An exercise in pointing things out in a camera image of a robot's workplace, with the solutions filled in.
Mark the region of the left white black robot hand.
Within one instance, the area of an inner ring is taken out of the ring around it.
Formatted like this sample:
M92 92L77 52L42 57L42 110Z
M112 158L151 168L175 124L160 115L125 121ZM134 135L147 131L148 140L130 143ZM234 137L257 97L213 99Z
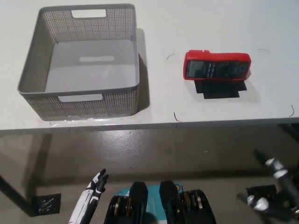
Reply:
M87 185L81 193L76 206L72 212L69 224L89 224L101 195L105 192L105 184L109 175L106 169L101 170Z

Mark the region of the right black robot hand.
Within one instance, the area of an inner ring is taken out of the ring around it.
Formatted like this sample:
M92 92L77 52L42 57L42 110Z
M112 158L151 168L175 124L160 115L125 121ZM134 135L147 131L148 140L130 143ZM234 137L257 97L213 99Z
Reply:
M253 211L278 220L289 222L299 219L299 174L290 175L288 169L276 158L264 152L253 150L254 158L269 169L278 182L275 185L261 185L247 188L247 193L238 193L237 198Z

